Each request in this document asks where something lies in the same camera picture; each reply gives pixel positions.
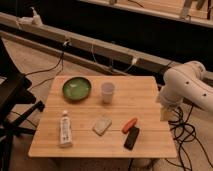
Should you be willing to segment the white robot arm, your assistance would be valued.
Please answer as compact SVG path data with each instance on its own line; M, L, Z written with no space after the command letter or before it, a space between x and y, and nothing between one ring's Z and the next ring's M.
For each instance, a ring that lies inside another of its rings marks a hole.
M208 113L213 113L213 87L203 82L206 69L199 61L190 61L168 69L165 85L156 101L161 104L161 120L168 121L172 111L186 98Z

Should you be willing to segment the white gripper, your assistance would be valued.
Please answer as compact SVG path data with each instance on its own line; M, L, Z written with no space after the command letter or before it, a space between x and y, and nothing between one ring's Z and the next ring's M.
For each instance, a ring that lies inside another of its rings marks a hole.
M179 96L167 96L159 94L157 103L161 104L161 121L169 121L172 117L172 111L181 104L181 98Z

